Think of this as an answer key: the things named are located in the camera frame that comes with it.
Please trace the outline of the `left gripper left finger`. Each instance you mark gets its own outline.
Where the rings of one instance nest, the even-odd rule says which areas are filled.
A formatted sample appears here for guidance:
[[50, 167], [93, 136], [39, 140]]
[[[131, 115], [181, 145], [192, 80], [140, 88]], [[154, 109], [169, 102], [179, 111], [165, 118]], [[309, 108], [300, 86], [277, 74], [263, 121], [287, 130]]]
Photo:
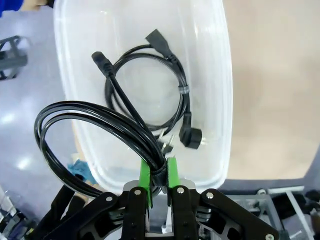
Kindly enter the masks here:
[[46, 240], [105, 240], [122, 229], [122, 240], [143, 240], [152, 203], [151, 171], [141, 162], [138, 180], [121, 195], [103, 192], [45, 236]]

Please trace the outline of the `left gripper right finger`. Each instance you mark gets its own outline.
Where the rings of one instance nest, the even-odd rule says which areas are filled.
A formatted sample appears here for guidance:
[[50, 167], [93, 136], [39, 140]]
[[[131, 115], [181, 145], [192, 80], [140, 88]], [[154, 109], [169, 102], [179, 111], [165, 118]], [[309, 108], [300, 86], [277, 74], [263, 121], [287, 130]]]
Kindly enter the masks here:
[[199, 239], [199, 227], [222, 240], [278, 240], [279, 232], [214, 188], [198, 193], [182, 184], [174, 157], [167, 159], [167, 187], [176, 240]]

